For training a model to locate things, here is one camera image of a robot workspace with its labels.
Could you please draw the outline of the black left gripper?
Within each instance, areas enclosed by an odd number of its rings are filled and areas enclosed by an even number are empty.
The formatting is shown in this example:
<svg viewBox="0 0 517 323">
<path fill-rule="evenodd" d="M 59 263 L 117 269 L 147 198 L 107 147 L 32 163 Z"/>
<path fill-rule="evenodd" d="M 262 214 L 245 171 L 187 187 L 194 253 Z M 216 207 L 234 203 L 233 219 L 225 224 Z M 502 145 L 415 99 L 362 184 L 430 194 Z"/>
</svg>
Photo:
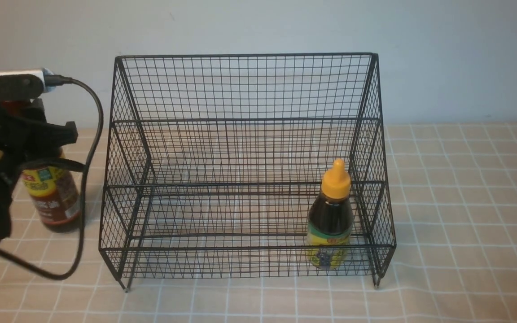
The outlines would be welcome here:
<svg viewBox="0 0 517 323">
<path fill-rule="evenodd" d="M 40 123 L 44 124 L 43 135 L 39 133 Z M 19 173 L 45 167 L 82 173 L 86 164 L 61 157 L 48 157 L 49 148 L 74 144 L 78 136 L 74 121 L 66 122 L 65 125 L 46 122 L 42 100 L 0 102 L 0 167 L 18 166 Z"/>
</svg>

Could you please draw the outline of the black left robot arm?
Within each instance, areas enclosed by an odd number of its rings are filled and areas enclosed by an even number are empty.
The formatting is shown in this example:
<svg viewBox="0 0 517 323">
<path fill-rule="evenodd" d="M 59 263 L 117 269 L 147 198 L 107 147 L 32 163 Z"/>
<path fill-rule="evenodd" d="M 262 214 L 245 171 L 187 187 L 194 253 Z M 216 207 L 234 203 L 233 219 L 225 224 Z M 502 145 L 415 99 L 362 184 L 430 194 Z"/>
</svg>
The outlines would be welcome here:
<svg viewBox="0 0 517 323">
<path fill-rule="evenodd" d="M 76 143 L 74 122 L 48 123 L 42 100 L 0 103 L 0 242 L 12 234 L 13 192 L 22 183 L 41 222 L 50 230 L 74 229 L 81 217 L 80 194 L 65 162 L 64 145 Z"/>
</svg>

